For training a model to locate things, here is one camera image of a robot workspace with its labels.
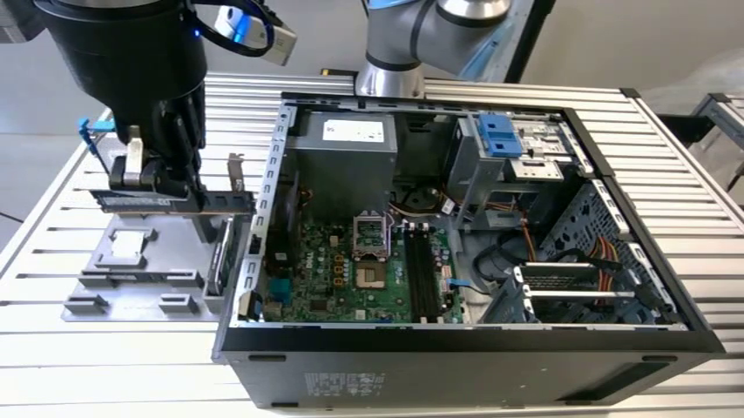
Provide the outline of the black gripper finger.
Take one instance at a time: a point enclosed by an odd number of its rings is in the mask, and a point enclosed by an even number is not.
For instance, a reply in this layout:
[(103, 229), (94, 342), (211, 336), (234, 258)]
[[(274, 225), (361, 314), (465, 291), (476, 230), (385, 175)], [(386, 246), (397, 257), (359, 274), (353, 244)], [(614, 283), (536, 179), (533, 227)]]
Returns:
[(163, 100), (154, 117), (154, 150), (170, 169), (199, 168), (206, 143), (204, 94)]
[(170, 169), (154, 150), (154, 125), (118, 125), (124, 153), (112, 161), (108, 189), (114, 196), (142, 205), (202, 205), (204, 188), (199, 168)]

